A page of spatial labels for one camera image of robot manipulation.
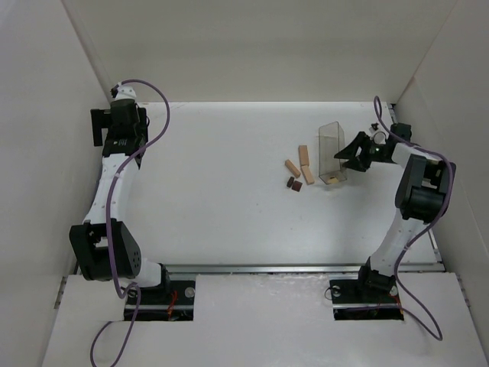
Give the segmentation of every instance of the white floor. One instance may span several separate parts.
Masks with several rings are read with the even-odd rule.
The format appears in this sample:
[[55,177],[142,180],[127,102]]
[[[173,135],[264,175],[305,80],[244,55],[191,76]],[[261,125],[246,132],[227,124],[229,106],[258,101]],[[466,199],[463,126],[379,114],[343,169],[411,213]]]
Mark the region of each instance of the white floor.
[[[164,105],[142,105],[155,136]],[[389,122],[385,105],[384,114]],[[403,171],[372,164],[327,187],[317,177],[318,128],[334,121],[349,143],[375,122],[372,104],[174,103],[167,134],[143,158],[125,219],[144,256],[164,264],[363,264],[392,222]],[[298,145],[308,145],[316,177],[300,193],[286,188],[283,164],[299,165]],[[436,262],[429,238],[405,259]]]
[[[193,322],[139,322],[119,363],[124,366],[487,366],[456,276],[403,274],[439,321],[442,342],[416,322],[334,321],[323,297],[327,277],[208,275],[197,278]],[[404,307],[432,325],[401,292]],[[70,276],[45,367],[85,367],[93,337],[124,304],[111,282]],[[96,347],[100,367],[112,363],[128,322],[111,325]]]

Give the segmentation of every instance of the clear plastic box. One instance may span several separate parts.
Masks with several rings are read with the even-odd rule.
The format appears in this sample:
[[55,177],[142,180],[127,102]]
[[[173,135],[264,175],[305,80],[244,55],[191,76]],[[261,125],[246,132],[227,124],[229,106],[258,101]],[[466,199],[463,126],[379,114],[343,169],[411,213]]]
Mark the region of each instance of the clear plastic box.
[[334,158],[345,147],[345,133],[339,122],[319,128],[319,178],[326,184],[336,184],[347,179],[343,160]]

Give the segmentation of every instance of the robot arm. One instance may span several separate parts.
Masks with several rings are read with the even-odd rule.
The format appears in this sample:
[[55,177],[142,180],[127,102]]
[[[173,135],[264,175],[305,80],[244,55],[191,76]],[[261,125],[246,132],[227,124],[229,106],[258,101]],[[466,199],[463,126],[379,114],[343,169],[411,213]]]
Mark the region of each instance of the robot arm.
[[[390,130],[410,140],[410,125],[395,124]],[[396,192],[397,209],[392,225],[380,247],[358,273],[359,289],[385,294],[395,285],[395,264],[406,244],[429,225],[442,208],[448,192],[449,173],[445,163],[438,157],[399,143],[392,137],[385,143],[376,142],[374,138],[377,133],[372,137],[364,132],[358,133],[354,141],[337,153],[335,158],[347,159],[345,167],[362,172],[373,161],[399,164],[404,168]]]
[[[147,142],[146,110],[138,107],[135,98],[130,86],[121,86],[109,110],[91,111],[95,146],[102,145],[102,129],[107,129],[102,151],[102,175],[83,224],[72,226],[70,230],[73,251],[83,277],[87,280],[112,279],[105,229],[105,205],[109,188],[121,164]],[[143,155],[144,152],[129,162],[120,173],[112,194],[112,236],[118,276],[121,281],[135,281],[140,287],[169,289],[166,268],[141,256],[138,244],[124,224],[132,181],[141,168]]]

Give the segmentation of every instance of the white table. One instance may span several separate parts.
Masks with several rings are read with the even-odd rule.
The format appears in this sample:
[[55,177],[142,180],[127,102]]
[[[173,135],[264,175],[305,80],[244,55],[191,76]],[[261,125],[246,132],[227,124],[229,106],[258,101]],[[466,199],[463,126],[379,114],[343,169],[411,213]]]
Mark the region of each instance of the white table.
[[[142,104],[150,136],[162,103]],[[390,122],[384,105],[386,121]],[[125,222],[145,257],[164,264],[363,264],[381,243],[403,173],[372,164],[326,186],[318,128],[339,121],[348,142],[375,122],[370,102],[172,104],[170,128],[144,156]],[[312,186],[286,188],[284,161],[308,145]],[[428,236],[405,261],[436,263]]]
[[[137,322],[118,367],[487,367],[454,274],[402,274],[403,283],[433,312],[444,335],[428,336],[416,322],[334,321],[323,297],[325,275],[206,275],[196,284],[192,322]],[[404,307],[432,327],[402,291]],[[70,276],[44,367],[86,367],[93,337],[108,320],[122,320],[123,301],[111,282]],[[109,366],[128,322],[105,330],[96,346]]]

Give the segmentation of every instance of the white wall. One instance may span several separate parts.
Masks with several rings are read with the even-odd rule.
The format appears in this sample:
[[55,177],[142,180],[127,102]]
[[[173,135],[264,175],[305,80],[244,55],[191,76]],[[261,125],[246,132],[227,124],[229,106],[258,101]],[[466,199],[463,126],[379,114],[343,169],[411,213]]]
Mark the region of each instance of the white wall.
[[132,75],[173,101],[396,102],[455,4],[63,1],[107,86]]
[[0,364],[33,366],[96,185],[89,109],[107,100],[58,0],[3,3],[0,48]]
[[436,228],[447,269],[461,275],[489,355],[489,2],[458,0],[401,97],[414,141],[457,164],[449,211]]

